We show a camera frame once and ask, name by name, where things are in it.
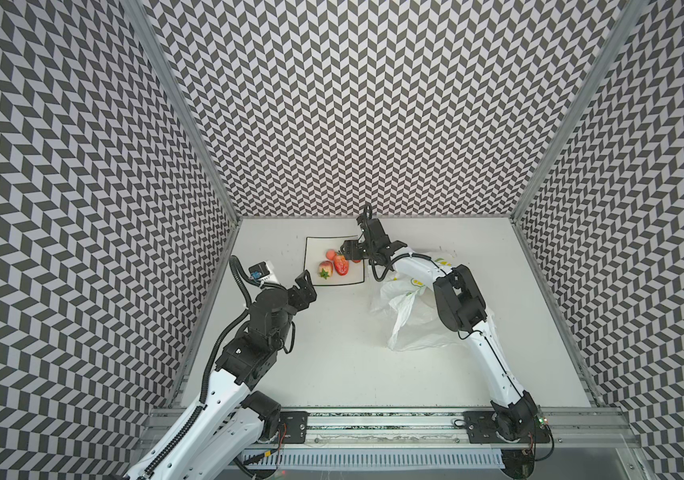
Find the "large red fake strawberry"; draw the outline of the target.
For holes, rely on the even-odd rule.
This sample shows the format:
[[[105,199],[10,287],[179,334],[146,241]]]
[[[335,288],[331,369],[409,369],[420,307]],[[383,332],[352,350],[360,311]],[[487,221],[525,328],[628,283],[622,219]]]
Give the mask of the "large red fake strawberry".
[[[318,274],[324,279],[328,280],[333,277],[335,273],[334,263],[330,260],[325,260],[319,264]]]

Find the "white plastic bag lemon print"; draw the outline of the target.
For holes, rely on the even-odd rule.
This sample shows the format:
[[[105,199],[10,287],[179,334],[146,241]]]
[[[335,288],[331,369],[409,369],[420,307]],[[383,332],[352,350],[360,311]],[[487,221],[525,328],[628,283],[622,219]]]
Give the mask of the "white plastic bag lemon print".
[[[435,280],[450,274],[452,265],[409,247],[397,250],[393,260],[371,303],[371,312],[392,324],[387,347],[407,352],[457,344],[440,320],[433,291]]]

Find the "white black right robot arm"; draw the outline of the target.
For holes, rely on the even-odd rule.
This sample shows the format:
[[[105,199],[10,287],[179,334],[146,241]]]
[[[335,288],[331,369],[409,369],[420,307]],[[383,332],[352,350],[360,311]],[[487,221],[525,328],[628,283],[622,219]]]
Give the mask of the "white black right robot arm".
[[[442,324],[470,347],[486,379],[496,435],[506,443],[533,443],[547,422],[531,393],[524,388],[505,358],[498,341],[492,310],[470,268],[446,266],[405,242],[392,240],[367,204],[357,217],[358,240],[346,240],[341,253],[354,261],[367,261],[374,280],[390,272],[404,275],[429,288]]]

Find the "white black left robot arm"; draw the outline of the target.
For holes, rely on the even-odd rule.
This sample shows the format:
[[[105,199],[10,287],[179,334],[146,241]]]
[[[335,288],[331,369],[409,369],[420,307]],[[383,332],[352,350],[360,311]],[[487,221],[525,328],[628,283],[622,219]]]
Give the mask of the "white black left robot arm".
[[[309,271],[287,288],[266,263],[243,272],[233,258],[231,268],[244,310],[218,337],[197,400],[124,478],[214,479],[246,448],[278,436],[281,406],[257,385],[280,353],[292,352],[294,318],[316,301],[317,291]]]

